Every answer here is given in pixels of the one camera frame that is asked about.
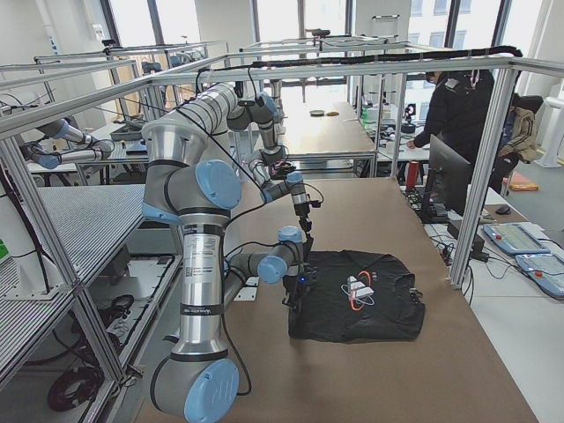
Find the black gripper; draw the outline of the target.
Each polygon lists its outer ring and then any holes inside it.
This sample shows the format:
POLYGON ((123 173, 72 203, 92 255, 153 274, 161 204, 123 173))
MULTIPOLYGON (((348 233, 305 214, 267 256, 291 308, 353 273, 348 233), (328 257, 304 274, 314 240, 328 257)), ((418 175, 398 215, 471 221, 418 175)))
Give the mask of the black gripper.
POLYGON ((303 299, 310 290, 310 282, 309 277, 305 275, 283 277, 286 294, 282 304, 293 311, 300 311, 303 299))
POLYGON ((295 205, 295 214, 299 218, 301 229, 305 232, 306 240, 303 242, 303 255, 308 256, 314 243, 314 238, 309 233, 312 228, 312 222, 309 219, 310 207, 309 203, 301 203, 295 205))

